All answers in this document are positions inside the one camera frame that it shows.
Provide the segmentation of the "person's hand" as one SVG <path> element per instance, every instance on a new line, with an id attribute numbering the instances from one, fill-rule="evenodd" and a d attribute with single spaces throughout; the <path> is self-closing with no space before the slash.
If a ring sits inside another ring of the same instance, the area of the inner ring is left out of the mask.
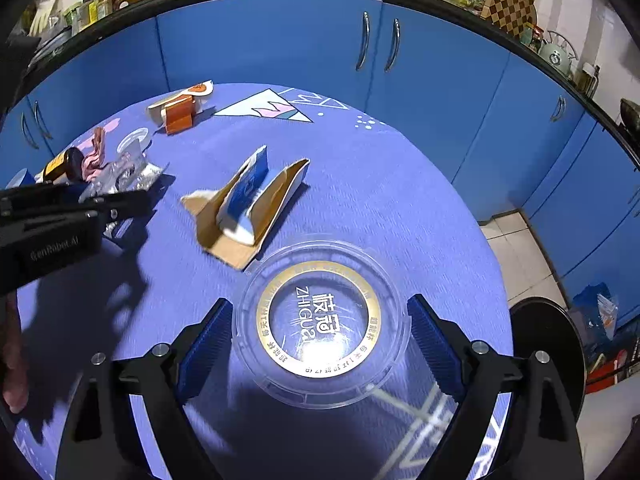
<path id="1" fill-rule="evenodd" d="M 29 398 L 27 363 L 23 356 L 20 314 L 16 292 L 1 299 L 1 362 L 6 367 L 1 382 L 2 399 L 13 414 L 23 411 Z"/>

